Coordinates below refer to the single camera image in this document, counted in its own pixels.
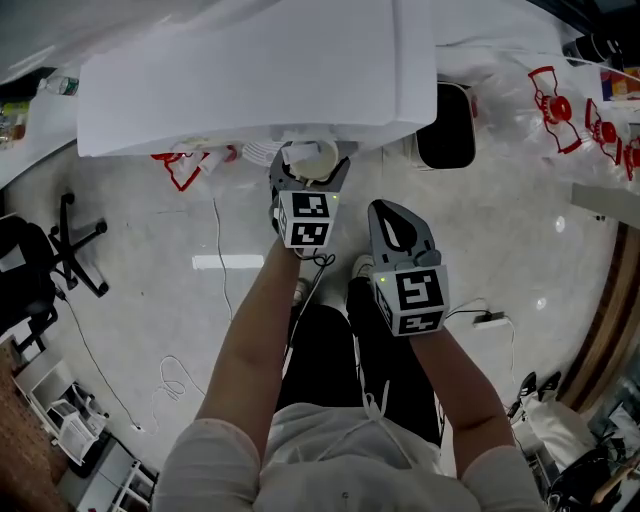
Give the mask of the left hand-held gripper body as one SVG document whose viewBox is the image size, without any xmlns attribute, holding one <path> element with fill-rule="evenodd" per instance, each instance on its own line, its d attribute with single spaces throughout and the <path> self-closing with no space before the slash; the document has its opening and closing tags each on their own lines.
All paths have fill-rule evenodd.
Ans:
<svg viewBox="0 0 640 512">
<path fill-rule="evenodd" d="M 284 246 L 289 249 L 325 248 L 339 199 L 337 192 L 281 191 L 275 209 Z"/>
</svg>

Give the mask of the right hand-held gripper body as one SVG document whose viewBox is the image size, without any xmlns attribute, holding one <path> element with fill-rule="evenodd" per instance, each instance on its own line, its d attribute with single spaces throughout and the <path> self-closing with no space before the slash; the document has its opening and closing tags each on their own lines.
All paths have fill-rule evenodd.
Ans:
<svg viewBox="0 0 640 512">
<path fill-rule="evenodd" d="M 442 328 L 449 311 L 449 280 L 441 253 L 430 241 L 399 252 L 372 245 L 372 289 L 391 334 L 408 337 Z"/>
</svg>

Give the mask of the white round plastic part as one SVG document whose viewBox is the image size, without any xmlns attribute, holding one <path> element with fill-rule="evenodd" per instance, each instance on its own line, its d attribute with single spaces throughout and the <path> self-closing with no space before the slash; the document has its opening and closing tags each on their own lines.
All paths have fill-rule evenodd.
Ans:
<svg viewBox="0 0 640 512">
<path fill-rule="evenodd" d="M 327 184 L 339 162 L 334 141 L 292 142 L 281 149 L 287 174 L 307 186 Z"/>
</svg>

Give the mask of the person's right forearm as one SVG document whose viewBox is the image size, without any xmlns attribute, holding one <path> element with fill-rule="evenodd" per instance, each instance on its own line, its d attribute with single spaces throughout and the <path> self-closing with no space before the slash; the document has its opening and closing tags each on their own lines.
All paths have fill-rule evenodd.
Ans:
<svg viewBox="0 0 640 512">
<path fill-rule="evenodd" d="M 497 392 L 448 330 L 413 336 L 410 343 L 449 419 L 459 477 L 484 453 L 515 445 Z"/>
</svg>

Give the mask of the person's left forearm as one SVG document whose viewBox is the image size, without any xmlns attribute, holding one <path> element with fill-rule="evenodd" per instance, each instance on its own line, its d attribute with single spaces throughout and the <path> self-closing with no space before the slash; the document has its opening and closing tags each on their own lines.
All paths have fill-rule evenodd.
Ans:
<svg viewBox="0 0 640 512">
<path fill-rule="evenodd" d="M 198 419 L 226 421 L 264 455 L 282 383 L 300 261 L 276 241 L 236 312 L 217 357 Z"/>
</svg>

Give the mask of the white slotted drip tray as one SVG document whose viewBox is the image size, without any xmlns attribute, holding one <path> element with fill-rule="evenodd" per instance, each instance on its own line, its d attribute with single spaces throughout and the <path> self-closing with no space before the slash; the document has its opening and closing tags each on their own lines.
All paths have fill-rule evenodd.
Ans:
<svg viewBox="0 0 640 512">
<path fill-rule="evenodd" d="M 261 167 L 269 168 L 284 145 L 283 142 L 252 142 L 242 147 L 242 157 Z"/>
</svg>

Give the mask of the clear plastic bag red print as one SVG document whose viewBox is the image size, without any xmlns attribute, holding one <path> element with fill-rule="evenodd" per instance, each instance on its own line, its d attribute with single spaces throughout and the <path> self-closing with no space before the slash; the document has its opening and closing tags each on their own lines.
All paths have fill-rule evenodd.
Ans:
<svg viewBox="0 0 640 512">
<path fill-rule="evenodd" d="M 561 181 L 640 195 L 640 135 L 624 116 L 571 88 L 556 66 L 530 68 L 501 52 L 471 87 L 490 146 Z"/>
<path fill-rule="evenodd" d="M 160 163 L 173 186 L 186 191 L 201 175 L 210 175 L 221 164 L 232 163 L 239 157 L 239 146 L 226 144 L 211 148 L 197 148 L 187 152 L 156 153 L 150 158 Z"/>
</svg>

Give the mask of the white bin black top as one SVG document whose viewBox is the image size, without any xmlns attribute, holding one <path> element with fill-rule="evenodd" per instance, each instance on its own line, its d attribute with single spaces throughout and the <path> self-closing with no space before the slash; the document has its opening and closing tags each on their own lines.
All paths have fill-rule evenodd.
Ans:
<svg viewBox="0 0 640 512">
<path fill-rule="evenodd" d="M 439 81 L 436 119 L 408 139 L 409 162 L 420 170 L 469 167 L 476 156 L 474 113 L 467 87 Z"/>
</svg>

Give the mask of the person's black trousers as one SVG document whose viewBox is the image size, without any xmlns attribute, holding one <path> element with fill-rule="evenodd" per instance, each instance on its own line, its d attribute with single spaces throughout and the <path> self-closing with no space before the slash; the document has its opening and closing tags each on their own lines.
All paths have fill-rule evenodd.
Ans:
<svg viewBox="0 0 640 512">
<path fill-rule="evenodd" d="M 360 407 L 363 391 L 380 403 L 389 384 L 385 416 L 440 446 L 431 384 L 409 341 L 391 335 L 368 278 L 349 282 L 346 310 L 312 304 L 290 323 L 293 352 L 276 409 L 297 403 Z"/>
</svg>

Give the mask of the person's white shirt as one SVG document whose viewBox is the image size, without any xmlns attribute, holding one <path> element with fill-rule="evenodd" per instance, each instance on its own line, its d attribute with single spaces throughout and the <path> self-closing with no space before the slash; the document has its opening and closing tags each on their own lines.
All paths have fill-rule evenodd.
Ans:
<svg viewBox="0 0 640 512">
<path fill-rule="evenodd" d="M 174 444 L 152 512 L 547 512 L 513 446 L 480 455 L 460 478 L 439 459 L 377 407 L 287 406 L 263 457 L 238 427 L 199 419 Z"/>
</svg>

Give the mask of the clear bottle green label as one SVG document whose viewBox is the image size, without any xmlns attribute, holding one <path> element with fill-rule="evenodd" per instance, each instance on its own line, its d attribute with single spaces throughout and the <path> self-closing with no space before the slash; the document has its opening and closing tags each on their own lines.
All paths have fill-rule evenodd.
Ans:
<svg viewBox="0 0 640 512">
<path fill-rule="evenodd" d="M 63 75 L 52 75 L 40 80 L 39 91 L 47 91 L 54 95 L 73 97 L 79 89 L 79 79 Z"/>
</svg>

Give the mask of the colourful printed box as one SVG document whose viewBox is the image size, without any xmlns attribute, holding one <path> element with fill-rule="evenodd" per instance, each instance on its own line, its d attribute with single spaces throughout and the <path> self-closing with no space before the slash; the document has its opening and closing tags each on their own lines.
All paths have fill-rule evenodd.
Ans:
<svg viewBox="0 0 640 512">
<path fill-rule="evenodd" d="M 627 67 L 622 72 L 600 72 L 604 101 L 640 101 L 640 66 Z"/>
</svg>

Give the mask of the black office chair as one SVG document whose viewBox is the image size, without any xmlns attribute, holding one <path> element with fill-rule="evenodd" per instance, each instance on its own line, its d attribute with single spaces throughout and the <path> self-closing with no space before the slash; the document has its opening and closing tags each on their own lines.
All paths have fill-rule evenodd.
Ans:
<svg viewBox="0 0 640 512">
<path fill-rule="evenodd" d="M 24 340 L 11 341 L 19 355 L 31 345 L 43 350 L 42 335 L 58 320 L 55 300 L 66 296 L 54 283 L 54 273 L 68 289 L 83 283 L 98 298 L 109 291 L 107 283 L 92 281 L 76 258 L 80 249 L 107 232 L 107 222 L 98 221 L 87 236 L 71 241 L 68 207 L 74 202 L 72 193 L 61 196 L 59 223 L 48 233 L 15 214 L 0 218 L 0 335 L 27 324 Z"/>
</svg>

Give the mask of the orange drink bottle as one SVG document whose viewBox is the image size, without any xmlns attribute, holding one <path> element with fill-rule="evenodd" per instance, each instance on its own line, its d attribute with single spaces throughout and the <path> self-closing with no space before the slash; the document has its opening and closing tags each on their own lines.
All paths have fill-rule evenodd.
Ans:
<svg viewBox="0 0 640 512">
<path fill-rule="evenodd" d="M 24 138 L 25 133 L 25 124 L 0 124 L 0 151 L 10 149 Z"/>
</svg>

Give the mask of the yellow green drink bottle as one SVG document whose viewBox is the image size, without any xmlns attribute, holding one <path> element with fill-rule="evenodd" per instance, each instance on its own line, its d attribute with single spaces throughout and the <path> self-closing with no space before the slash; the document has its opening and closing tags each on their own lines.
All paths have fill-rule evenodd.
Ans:
<svg viewBox="0 0 640 512">
<path fill-rule="evenodd" d="M 29 107 L 28 101 L 0 103 L 0 125 L 25 124 Z"/>
</svg>

